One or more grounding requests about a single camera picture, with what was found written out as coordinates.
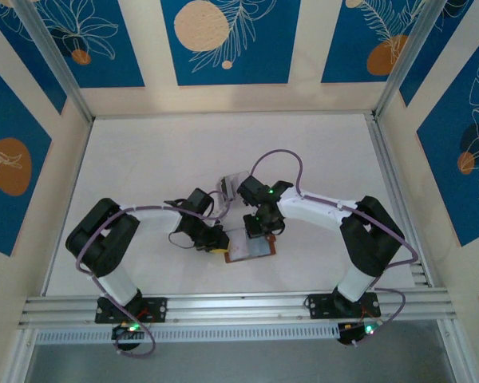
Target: metal frame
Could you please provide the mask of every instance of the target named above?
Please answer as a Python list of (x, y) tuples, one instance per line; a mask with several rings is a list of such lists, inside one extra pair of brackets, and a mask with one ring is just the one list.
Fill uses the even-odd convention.
[[(390, 153), (390, 146), (385, 137), (380, 117), (414, 63), (420, 48), (433, 28), (434, 20), (446, 1), (437, 0), (426, 5), (410, 34), (411, 39), (406, 44), (400, 56), (401, 59), (398, 60), (389, 76), (375, 110), (372, 114), (366, 114), (366, 122), (378, 162), (382, 168), (396, 220), (402, 225), (409, 242), (421, 255), (426, 254), (426, 249), (418, 239), (418, 229), (414, 226), (406, 207), (407, 199), (403, 193), (404, 187), (398, 178), (397, 166)], [(28, 0), (11, 0), (11, 3), (68, 97), (74, 102), (80, 114), (91, 122), (93, 116), (81, 95), (77, 82), (50, 38), (48, 30), (43, 25), (34, 6)], [(468, 352), (469, 347), (461, 326), (457, 322), (447, 289), (437, 287), (440, 286), (438, 274), (433, 265), (428, 263), (426, 257), (422, 256), (420, 261), (421, 263), (411, 267), (418, 287), (404, 290), (407, 305), (397, 320), (437, 320), (456, 378), (461, 382), (478, 382), (477, 366)], [(50, 272), (46, 276), (43, 290), (47, 287), (49, 275)], [(310, 320), (308, 309), (303, 306), (305, 297), (310, 293), (316, 293), (316, 291), (278, 294), (172, 295), (167, 297), (167, 322), (156, 324), (156, 330), (167, 332), (170, 329), (178, 329), (178, 334), (181, 334), (181, 330), (187, 329), (189, 326), (197, 326), (201, 329), (218, 326), (224, 329), (231, 328), (231, 326), (259, 328), (268, 325), (271, 328), (292, 326), (292, 329), (298, 330), (308, 329), (309, 326), (325, 327), (334, 325), (336, 322), (346, 322), (346, 320)], [(401, 297), (393, 293), (379, 293), (378, 296), (382, 319), (387, 319), (399, 307)], [(18, 330), (14, 347), (6, 363), (6, 373), (2, 382), (24, 381), (35, 339), (43, 331), (47, 334), (47, 331), (53, 331), (51, 329), (72, 328), (73, 332), (83, 334), (109, 328), (109, 325), (107, 327), (93, 323), (95, 309), (96, 297), (28, 298), (20, 319), (20, 330)]]
[[(426, 255), (429, 252), (426, 246), (419, 240), (423, 238), (414, 225), (414, 217), (408, 209), (408, 199), (405, 196), (404, 184), (399, 177), (398, 165), (390, 152), (389, 141), (386, 138), (385, 127), (382, 119), (373, 115), (366, 115), (367, 125), (374, 143), (374, 150), (378, 156), (378, 162), (382, 168), (390, 202), (394, 207), (394, 214), (403, 226), (403, 231), (409, 236), (408, 241), (421, 255), (422, 268), (430, 286), (443, 286), (439, 273), (433, 262)], [(438, 329), (447, 351), (449, 363), (458, 382), (479, 383), (479, 368), (473, 357), (473, 352), (466, 341), (465, 331), (457, 319), (437, 319)]]
[[(425, 254), (418, 240), (418, 232), (406, 208), (398, 172), (383, 129), (372, 115), (366, 114), (366, 122), (373, 141), (378, 162), (382, 168), (387, 191), (394, 208), (396, 220), (402, 225), (410, 243), (420, 254)], [(452, 340), (462, 339), (463, 334), (457, 326), (456, 314), (446, 288), (436, 287), (437, 279), (432, 268), (422, 257), (421, 263), (411, 266), (417, 287), (405, 289), (407, 297), (405, 309), (396, 318), (403, 321), (437, 320), (442, 338), (449, 355), (455, 376), (459, 381), (477, 382), (473, 359), (465, 351), (465, 343)], [(168, 312), (165, 324), (156, 324), (155, 330), (183, 331), (188, 336), (189, 326), (201, 329), (227, 329), (231, 326), (248, 326), (258, 329), (260, 326), (294, 326), (305, 330), (309, 325), (329, 326), (347, 320), (311, 320), (309, 311), (303, 306), (305, 297), (316, 291), (266, 293), (266, 294), (194, 294), (168, 295)], [(401, 297), (394, 293), (378, 293), (382, 319), (387, 319), (400, 304)], [(46, 335), (55, 329), (70, 329), (78, 334), (91, 336), (98, 330), (109, 329), (110, 325), (94, 323), (96, 297), (32, 297), (28, 298), (20, 319), (19, 329), (38, 330)], [(60, 336), (55, 340), (60, 344), (68, 342)]]
[[(455, 319), (456, 314), (445, 288), (410, 288), (402, 290), (406, 306), (397, 320)], [(303, 301), (309, 292), (266, 294), (195, 294), (169, 295), (165, 324), (156, 326), (220, 326), (315, 323)], [(401, 303), (395, 293), (378, 292), (382, 320)], [(20, 329), (99, 327), (94, 323), (96, 297), (28, 298), (20, 318)], [(323, 320), (351, 322), (351, 319)]]
[(64, 89), (65, 94), (73, 101), (81, 116), (91, 123), (93, 115), (84, 97), (81, 95), (80, 87), (32, 2), (29, 0), (10, 0), (10, 3), (45, 59), (46, 64), (48, 64), (53, 75), (57, 78), (62, 89)]
[(415, 26), (410, 32), (408, 42), (405, 44), (404, 49), (390, 72), (382, 95), (374, 107), (374, 115), (377, 119), (382, 116), (392, 97), (399, 91), (399, 87), (414, 64), (418, 53), (426, 42), (428, 35), (433, 29), (434, 23), (443, 11), (447, 1), (448, 0), (433, 0), (427, 2), (424, 6), (422, 13), (419, 15)]

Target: metal rod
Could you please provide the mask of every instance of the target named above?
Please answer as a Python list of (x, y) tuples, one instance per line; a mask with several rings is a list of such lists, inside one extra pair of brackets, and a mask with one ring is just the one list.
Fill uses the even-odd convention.
[(93, 115), (89, 106), (81, 95), (80, 88), (75, 80), (69, 66), (58, 50), (55, 41), (51, 38), (44, 22), (35, 9), (35, 5), (29, 0), (10, 0), (14, 12), (25, 26), (32, 41), (37, 46), (39, 52), (53, 72), (55, 78), (60, 83), (65, 94), (70, 98), (78, 112), (89, 123), (93, 121)]
[[(398, 320), (456, 318), (446, 289), (403, 289), (406, 306)], [(168, 299), (166, 326), (216, 326), (240, 324), (275, 324), (315, 322), (303, 306), (307, 292), (278, 294), (197, 294)], [(66, 328), (96, 325), (96, 297), (29, 298), (20, 319), (20, 328)], [(394, 293), (378, 293), (382, 319), (387, 319), (400, 305)], [(352, 319), (325, 322), (351, 322)]]
[(403, 231), (408, 237), (410, 244), (417, 250), (420, 255), (420, 263), (425, 271), (427, 282), (430, 286), (440, 286), (441, 280), (439, 274), (436, 271), (436, 267), (433, 263), (430, 263), (426, 257), (429, 252), (424, 247), (420, 238), (420, 231), (414, 224), (413, 216), (410, 214), (409, 205), (406, 201), (407, 198), (403, 193), (403, 183), (399, 177), (398, 165), (394, 161), (394, 157), (390, 152), (390, 146), (386, 139), (383, 123), (381, 120), (374, 120), (372, 116), (367, 116), (367, 125), (373, 141), (374, 150), (378, 156), (378, 162), (382, 168), (383, 177), (387, 183), (387, 190), (389, 191), (390, 198), (394, 201), (392, 206), (394, 212), (398, 215), (398, 218), (403, 226)]
[(427, 1), (424, 5), (420, 16), (410, 32), (408, 41), (386, 81), (383, 93), (374, 108), (374, 116), (376, 119), (382, 117), (386, 107), (392, 100), (392, 97), (398, 92), (399, 87), (401, 87), (402, 82), (405, 80), (406, 75), (410, 71), (412, 64), (415, 62), (418, 53), (426, 42), (428, 35), (433, 29), (434, 23), (444, 9), (446, 3), (447, 0), (432, 0)]

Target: wire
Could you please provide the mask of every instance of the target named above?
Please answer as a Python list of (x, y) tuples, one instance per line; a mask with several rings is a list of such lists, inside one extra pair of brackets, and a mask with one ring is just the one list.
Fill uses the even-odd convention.
[[(400, 235), (398, 235), (397, 233), (395, 233), (394, 231), (392, 231), (391, 229), (389, 229), (386, 225), (384, 225), (383, 223), (379, 222), (378, 220), (376, 220), (375, 218), (371, 217), (370, 215), (367, 215), (366, 213), (364, 213), (363, 211), (360, 211), (360, 210), (357, 210), (357, 209), (354, 209), (352, 207), (349, 207), (349, 206), (345, 206), (345, 205), (342, 205), (342, 206), (339, 206), (338, 203), (334, 202), (334, 201), (331, 201), (329, 199), (324, 199), (324, 198), (319, 198), (319, 197), (313, 197), (313, 196), (310, 196), (310, 195), (302, 195), (302, 190), (300, 189), (300, 181), (302, 179), (302, 174), (303, 174), (303, 162), (302, 162), (302, 158), (296, 154), (295, 152), (293, 152), (292, 150), (288, 150), (288, 149), (275, 149), (275, 150), (271, 150), (270, 152), (267, 152), (265, 154), (263, 154), (254, 164), (254, 166), (252, 167), (252, 170), (250, 171), (250, 174), (251, 176), (254, 174), (254, 171), (255, 169), (257, 168), (257, 166), (259, 165), (259, 163), (265, 159), (266, 157), (272, 155), (272, 154), (275, 154), (275, 153), (288, 153), (288, 154), (291, 154), (294, 158), (297, 159), (298, 163), (299, 163), (299, 171), (298, 171), (298, 175), (296, 176), (296, 182), (295, 182), (295, 189), (296, 189), (296, 192), (301, 196), (303, 197), (304, 199), (308, 199), (310, 201), (314, 201), (314, 202), (318, 202), (318, 203), (324, 203), (326, 205), (329, 205), (329, 206), (332, 206), (332, 207), (335, 207), (339, 210), (346, 210), (350, 213), (353, 213), (353, 214), (356, 214), (362, 218), (364, 218), (367, 222), (375, 225), (376, 227), (380, 228), (381, 230), (383, 230), (385, 233), (387, 233), (388, 235), (390, 235), (391, 237), (393, 237), (394, 239), (396, 239), (401, 245), (403, 245), (404, 247), (406, 247), (406, 249), (408, 249), (408, 251), (410, 251), (410, 253), (412, 254), (412, 258), (411, 259), (405, 259), (403, 261), (398, 261), (398, 262), (394, 262), (394, 263), (391, 263), (390, 265), (388, 265), (385, 270), (388, 270), (388, 269), (391, 269), (392, 267), (397, 267), (397, 266), (401, 266), (401, 265), (408, 265), (408, 264), (411, 264), (411, 263), (415, 263), (418, 261), (418, 253), (415, 251), (415, 249), (409, 244), (407, 243), (407, 241), (405, 241), (403, 239), (403, 237), (401, 237)], [(371, 287), (373, 287), (377, 282), (378, 282), (379, 278), (376, 278), (372, 283), (371, 283)], [(375, 287), (374, 290), (377, 290), (377, 291), (386, 291), (386, 292), (392, 292), (392, 293), (396, 293), (396, 294), (400, 294), (402, 296), (402, 303), (401, 305), (399, 306), (399, 308), (395, 311), (395, 313), (393, 313), (389, 319), (387, 319), (385, 322), (383, 322), (379, 327), (378, 327), (378, 330), (376, 331), (376, 333), (386, 324), (392, 322), (398, 315), (399, 313), (401, 313), (402, 309), (404, 308), (405, 304), (406, 304), (406, 296), (399, 290), (395, 290), (395, 289), (383, 289), (381, 287)]]
[(276, 236), (279, 236), (281, 235), (282, 233), (284, 233), (284, 231), (286, 230), (286, 225), (283, 225), (282, 226), (282, 229), (280, 229), (280, 231), (278, 233), (272, 233), (273, 235), (276, 235)]
[[(216, 193), (222, 193), (222, 192), (221, 192), (221, 191), (218, 191), (218, 190), (214, 190), (214, 191), (210, 191), (210, 192), (208, 193), (208, 195), (211, 196), (211, 194), (216, 194)], [(185, 201), (185, 199), (179, 198), (179, 199), (175, 199), (173, 202), (176, 203), (176, 206), (177, 206), (177, 207), (179, 207), (184, 201)], [(212, 199), (212, 201), (211, 201), (211, 209), (209, 210), (209, 213), (206, 215), (206, 217), (209, 218), (209, 217), (211, 216), (211, 214), (213, 214), (214, 210), (215, 210), (215, 200)], [(172, 241), (172, 235), (173, 235), (173, 234), (176, 234), (176, 232), (173, 231), (172, 233), (168, 233), (168, 241), (169, 241), (172, 245), (177, 246), (177, 247), (179, 247), (180, 249), (184, 249), (184, 250), (192, 249), (192, 248), (195, 247), (195, 243), (194, 243), (193, 245), (191, 245), (191, 246), (181, 246), (181, 245), (178, 244), (178, 243), (174, 243), (174, 242)]]
[(364, 327), (364, 328), (365, 328), (365, 326), (364, 326), (363, 324), (357, 323), (355, 326), (348, 327), (348, 328), (345, 327), (345, 328), (343, 328), (343, 329), (338, 329), (338, 331), (339, 331), (339, 333), (342, 333), (342, 332), (344, 332), (344, 331), (359, 329), (360, 327)]
[[(216, 191), (216, 192), (225, 195), (225, 193), (223, 193), (221, 191)], [(124, 355), (126, 357), (133, 357), (133, 358), (148, 357), (149, 355), (151, 355), (154, 352), (154, 350), (156, 348), (156, 340), (154, 339), (154, 335), (152, 334), (151, 330), (148, 329), (144, 325), (144, 323), (142, 323), (140, 320), (135, 318), (131, 313), (129, 313), (123, 306), (121, 306), (121, 304), (118, 301), (115, 300), (115, 298), (113, 296), (111, 296), (106, 291), (106, 289), (103, 287), (103, 285), (101, 285), (101, 283), (99, 282), (99, 280), (96, 278), (96, 276), (94, 275), (94, 273), (92, 271), (83, 269), (81, 267), (81, 260), (85, 256), (85, 253), (89, 249), (90, 245), (93, 244), (93, 242), (96, 240), (96, 238), (99, 236), (99, 234), (106, 227), (108, 227), (113, 221), (115, 221), (117, 218), (119, 218), (123, 214), (129, 213), (131, 211), (169, 210), (169, 211), (178, 211), (178, 212), (181, 212), (181, 213), (186, 213), (186, 214), (189, 214), (189, 215), (193, 215), (194, 217), (197, 217), (197, 218), (200, 218), (200, 219), (218, 220), (218, 219), (222, 219), (224, 216), (227, 215), (227, 213), (229, 212), (230, 206), (231, 206), (231, 204), (229, 202), (227, 202), (224, 212), (219, 214), (217, 217), (206, 217), (206, 216), (201, 215), (201, 214), (196, 214), (193, 211), (188, 211), (188, 210), (184, 210), (184, 209), (181, 209), (181, 208), (178, 208), (178, 207), (172, 207), (172, 206), (148, 205), (148, 206), (140, 206), (140, 207), (127, 207), (126, 209), (120, 210), (117, 213), (115, 213), (114, 215), (111, 215), (110, 217), (108, 217), (108, 219), (106, 221), (104, 221), (103, 224), (101, 226), (99, 226), (99, 228), (96, 229), (96, 231), (90, 236), (89, 240), (83, 246), (83, 248), (81, 249), (80, 253), (77, 256), (77, 260), (76, 260), (76, 263), (75, 263), (76, 269), (78, 271), (80, 271), (81, 273), (88, 275), (92, 279), (92, 281), (96, 284), (97, 288), (101, 291), (103, 297), (107, 298), (121, 313), (123, 313), (126, 317), (128, 317), (132, 322), (135, 322), (137, 325), (139, 325), (141, 327), (141, 329), (151, 338), (151, 349), (149, 351), (147, 351), (146, 353), (126, 353), (126, 352), (122, 351), (121, 349), (119, 349), (119, 346), (118, 346), (119, 339), (117, 339), (113, 345), (114, 345), (118, 354)]]
[(176, 232), (173, 231), (172, 233), (168, 233), (168, 241), (169, 241), (172, 245), (177, 246), (177, 247), (179, 247), (180, 249), (185, 249), (185, 250), (187, 250), (187, 249), (192, 249), (193, 247), (195, 247), (195, 243), (194, 243), (193, 245), (191, 245), (191, 246), (181, 246), (180, 244), (174, 243), (174, 242), (171, 240), (172, 234), (176, 234)]
[(362, 308), (362, 316), (358, 320), (358, 323), (362, 323), (362, 320), (364, 319), (365, 316), (366, 316), (366, 311)]
[(345, 206), (345, 205), (342, 205), (341, 207), (338, 205), (338, 203), (334, 202), (334, 201), (331, 201), (329, 199), (324, 199), (324, 198), (319, 198), (319, 197), (313, 197), (313, 196), (310, 196), (310, 195), (302, 195), (302, 190), (300, 189), (300, 181), (302, 179), (302, 174), (303, 174), (303, 162), (302, 162), (302, 159), (301, 157), (296, 154), (295, 152), (293, 152), (292, 150), (288, 150), (288, 149), (275, 149), (275, 150), (271, 150), (270, 152), (267, 152), (265, 154), (263, 154), (254, 164), (254, 166), (252, 167), (252, 170), (250, 171), (250, 174), (253, 175), (254, 174), (254, 171), (255, 169), (257, 168), (257, 166), (259, 165), (259, 163), (264, 160), (266, 157), (272, 155), (272, 154), (275, 154), (275, 153), (288, 153), (288, 154), (291, 154), (294, 158), (297, 159), (298, 163), (299, 163), (299, 171), (298, 171), (298, 175), (296, 176), (296, 182), (295, 182), (295, 189), (296, 189), (296, 192), (302, 196), (304, 199), (308, 199), (310, 201), (314, 201), (314, 202), (319, 202), (319, 203), (324, 203), (326, 205), (329, 205), (329, 206), (332, 206), (332, 207), (335, 207), (335, 208), (338, 208), (339, 210), (343, 209), (343, 210), (346, 210), (346, 211), (349, 211), (350, 213), (354, 213), (362, 218), (364, 218), (365, 220), (367, 220), (369, 223), (372, 223), (373, 225), (379, 227), (380, 229), (382, 229), (385, 233), (387, 233), (388, 235), (390, 235), (391, 237), (393, 237), (394, 239), (396, 239), (401, 245), (403, 245), (404, 247), (406, 247), (406, 249), (408, 249), (410, 251), (410, 253), (412, 254), (412, 258), (411, 259), (407, 259), (407, 260), (404, 260), (404, 261), (398, 261), (398, 262), (395, 262), (395, 263), (391, 263), (389, 266), (386, 267), (385, 270), (388, 270), (392, 267), (396, 267), (396, 266), (401, 266), (401, 265), (407, 265), (407, 264), (410, 264), (410, 263), (415, 263), (418, 261), (418, 253), (415, 251), (415, 249), (412, 248), (412, 246), (407, 243), (407, 241), (405, 241), (400, 235), (398, 235), (397, 233), (395, 233), (394, 231), (392, 231), (391, 229), (389, 229), (386, 225), (384, 225), (383, 223), (379, 222), (378, 220), (376, 220), (375, 218), (371, 217), (370, 215), (367, 215), (366, 213), (364, 213), (363, 211), (360, 211), (360, 210), (357, 210), (357, 209), (354, 209), (352, 207), (349, 207), (349, 206)]
[(308, 310), (311, 309), (311, 305), (309, 304), (309, 297), (305, 298), (305, 300), (303, 301), (303, 306)]

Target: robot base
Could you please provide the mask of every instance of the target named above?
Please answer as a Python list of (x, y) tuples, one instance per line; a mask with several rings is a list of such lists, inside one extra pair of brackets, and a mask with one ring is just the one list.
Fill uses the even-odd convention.
[(366, 315), (379, 318), (382, 315), (375, 293), (365, 293), (357, 302), (348, 301), (337, 290), (330, 294), (310, 294), (305, 306), (311, 319), (353, 319)]
[[(138, 298), (126, 305), (125, 309), (143, 323), (165, 323), (167, 314), (167, 298)], [(96, 317), (98, 324), (120, 324), (131, 322), (124, 313), (119, 311), (107, 298), (97, 300)]]

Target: aluminum rail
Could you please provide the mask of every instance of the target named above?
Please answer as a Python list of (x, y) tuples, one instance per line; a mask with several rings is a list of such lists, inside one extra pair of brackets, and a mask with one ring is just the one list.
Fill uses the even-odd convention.
[[(396, 318), (403, 321), (455, 319), (456, 314), (445, 288), (402, 290), (406, 306)], [(303, 301), (309, 294), (291, 292), (267, 294), (164, 295), (168, 298), (166, 325), (244, 325), (316, 322)], [(36, 297), (26, 300), (20, 329), (49, 329), (81, 326), (109, 326), (94, 323), (96, 297)], [(378, 292), (382, 320), (399, 306), (401, 296)], [(352, 322), (354, 319), (325, 320)]]

